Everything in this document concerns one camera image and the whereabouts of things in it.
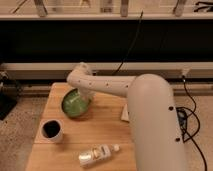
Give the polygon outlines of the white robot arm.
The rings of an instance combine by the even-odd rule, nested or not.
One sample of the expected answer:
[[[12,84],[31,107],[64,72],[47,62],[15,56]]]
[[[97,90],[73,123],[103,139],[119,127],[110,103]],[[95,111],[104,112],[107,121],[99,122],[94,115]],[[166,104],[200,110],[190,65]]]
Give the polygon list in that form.
[[[186,152],[170,84],[156,74],[94,76],[81,62],[67,83],[83,91],[124,97],[137,171],[187,171]]]

